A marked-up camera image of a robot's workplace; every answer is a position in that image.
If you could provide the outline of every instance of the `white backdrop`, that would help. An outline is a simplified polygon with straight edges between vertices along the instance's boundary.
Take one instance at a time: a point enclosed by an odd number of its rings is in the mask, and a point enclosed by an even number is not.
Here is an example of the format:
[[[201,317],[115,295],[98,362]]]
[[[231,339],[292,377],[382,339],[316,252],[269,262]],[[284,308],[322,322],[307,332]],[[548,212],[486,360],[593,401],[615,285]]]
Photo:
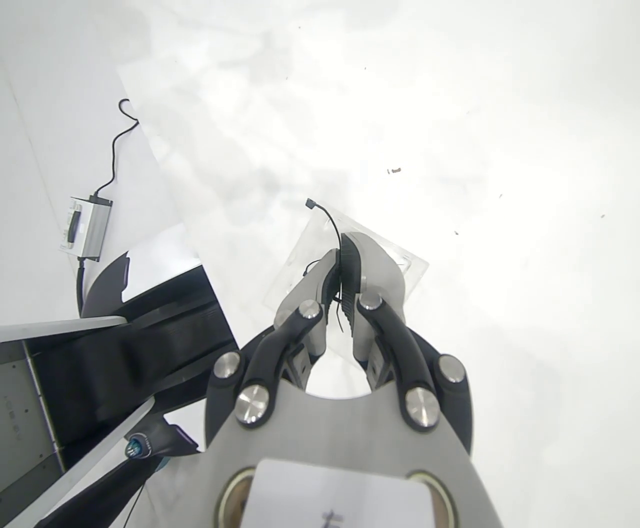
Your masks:
[[[504,525],[638,516],[637,3],[93,9],[240,344],[324,200],[431,264]]]

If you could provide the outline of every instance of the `silver circular fastener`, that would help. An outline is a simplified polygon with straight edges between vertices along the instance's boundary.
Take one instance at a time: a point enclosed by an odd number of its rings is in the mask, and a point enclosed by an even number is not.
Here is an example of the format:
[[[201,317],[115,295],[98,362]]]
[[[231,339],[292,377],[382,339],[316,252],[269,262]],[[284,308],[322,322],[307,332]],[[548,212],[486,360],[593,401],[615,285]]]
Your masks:
[[[375,290],[367,290],[360,295],[360,304],[365,310],[377,310],[382,305],[382,297]]]
[[[267,412],[269,391],[262,385],[250,385],[236,399],[234,412],[241,424],[255,424]]]
[[[406,411],[420,427],[433,427],[440,418],[438,398],[424,387],[413,387],[404,395]]]
[[[465,380],[467,373],[465,366],[458,358],[449,355],[442,355],[438,359],[438,366],[442,375],[451,383],[460,383]]]
[[[298,311],[305,319],[313,319],[320,313],[320,305],[313,299],[309,299],[300,303]]]
[[[240,365],[240,354],[238,352],[227,352],[222,354],[213,365],[213,373],[217,378],[225,380],[233,376]]]

